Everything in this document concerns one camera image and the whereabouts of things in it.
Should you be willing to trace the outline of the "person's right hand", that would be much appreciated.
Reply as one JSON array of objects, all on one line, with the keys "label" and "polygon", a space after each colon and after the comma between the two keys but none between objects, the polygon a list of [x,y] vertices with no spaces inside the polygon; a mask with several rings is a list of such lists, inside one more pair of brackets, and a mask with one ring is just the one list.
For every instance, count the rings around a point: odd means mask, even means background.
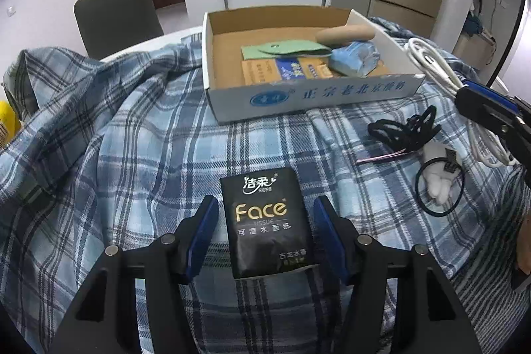
[{"label": "person's right hand", "polygon": [[517,266],[529,275],[531,272],[531,221],[527,216],[520,226],[517,237]]}]

